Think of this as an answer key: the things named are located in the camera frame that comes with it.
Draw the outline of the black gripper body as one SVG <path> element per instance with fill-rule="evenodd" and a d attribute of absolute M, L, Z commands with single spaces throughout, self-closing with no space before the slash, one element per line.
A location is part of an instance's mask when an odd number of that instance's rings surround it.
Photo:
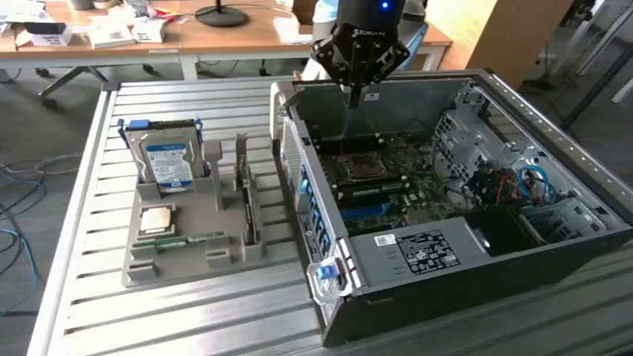
<path fill-rule="evenodd" d="M 379 42 L 389 47 L 398 39 L 398 24 L 403 1 L 339 1 L 331 37 L 341 50 L 349 53 L 355 44 Z"/>

